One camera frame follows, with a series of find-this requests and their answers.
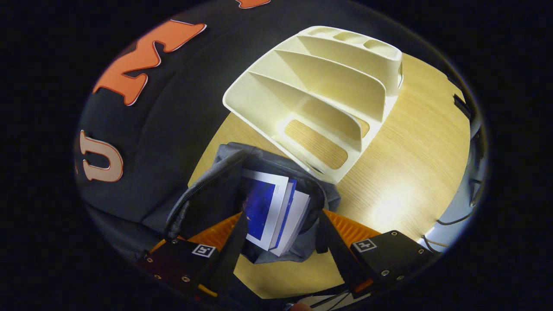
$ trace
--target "grey cloth bag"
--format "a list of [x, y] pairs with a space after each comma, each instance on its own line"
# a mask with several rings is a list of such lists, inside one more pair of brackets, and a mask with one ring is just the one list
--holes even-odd
[[243, 255], [253, 263], [303, 262], [315, 248], [319, 252], [326, 251], [324, 237], [317, 236], [317, 211], [336, 211], [341, 200], [336, 186], [316, 179], [290, 159], [234, 142], [219, 146], [212, 167], [177, 201], [169, 213], [166, 234], [171, 238], [181, 235], [188, 239], [239, 212], [238, 185], [242, 168], [296, 179], [296, 190], [311, 198], [298, 237], [288, 252], [277, 256], [246, 241]]

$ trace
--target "orange letter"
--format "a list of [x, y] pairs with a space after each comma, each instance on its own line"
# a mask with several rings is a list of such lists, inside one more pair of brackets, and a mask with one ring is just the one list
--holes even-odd
[[104, 87], [121, 94], [125, 105], [134, 104], [148, 81], [148, 75], [140, 74], [137, 77], [130, 77], [125, 73], [157, 67], [161, 63], [154, 42], [163, 44], [163, 52], [169, 53], [180, 48], [205, 28], [205, 24], [191, 25], [176, 20], [163, 23], [140, 38], [134, 51], [116, 59], [102, 74], [92, 93], [96, 93], [100, 87]]
[[85, 136], [85, 131], [81, 130], [80, 137], [81, 153], [94, 152], [103, 155], [109, 160], [107, 168], [93, 167], [87, 160], [82, 161], [82, 166], [85, 170], [85, 176], [89, 180], [96, 179], [102, 182], [116, 182], [123, 175], [123, 159], [119, 151], [114, 146], [97, 141]]
[[271, 0], [236, 0], [240, 3], [240, 9], [251, 9], [271, 2]]

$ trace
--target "white desk organizer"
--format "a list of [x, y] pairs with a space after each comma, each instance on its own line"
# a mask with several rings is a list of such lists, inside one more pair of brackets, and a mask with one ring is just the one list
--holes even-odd
[[[254, 62], [225, 92], [223, 104], [310, 174], [336, 184], [380, 130], [402, 81], [396, 47], [314, 26]], [[344, 149], [347, 159], [338, 168], [325, 164], [285, 134], [292, 120]]]

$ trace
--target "light wood tabletop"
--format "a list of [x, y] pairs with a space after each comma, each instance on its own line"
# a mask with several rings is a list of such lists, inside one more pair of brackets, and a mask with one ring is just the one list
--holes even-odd
[[[403, 55], [403, 87], [386, 122], [357, 163], [337, 184], [342, 201], [337, 213], [376, 231], [399, 230], [418, 240], [444, 213], [465, 171], [470, 128], [454, 105], [462, 92], [445, 74], [410, 55]], [[297, 122], [286, 129], [306, 145], [316, 135]], [[239, 142], [285, 156], [263, 136], [230, 113], [198, 162], [189, 185], [211, 167], [220, 144]], [[340, 166], [340, 152], [327, 162]], [[330, 252], [314, 253], [303, 263], [254, 265], [240, 256], [234, 274], [261, 298], [290, 297], [343, 283]]]

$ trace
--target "black background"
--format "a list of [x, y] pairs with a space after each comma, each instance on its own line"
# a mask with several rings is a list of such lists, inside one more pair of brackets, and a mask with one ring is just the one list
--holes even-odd
[[[106, 65], [193, 3], [51, 1], [3, 10], [5, 60], [17, 67], [6, 75], [4, 153], [11, 182], [4, 187], [15, 195], [4, 218], [7, 309], [191, 309], [103, 241], [81, 207], [67, 163], [78, 117]], [[550, 88], [546, 8], [515, 1], [369, 6], [454, 60], [486, 110], [494, 148], [487, 207], [468, 233], [441, 262], [374, 308], [545, 306], [547, 234], [538, 221], [551, 217], [543, 199], [551, 187], [547, 167], [535, 158], [545, 152], [543, 135], [550, 132], [551, 108], [540, 98]], [[16, 110], [22, 113], [12, 114]]]

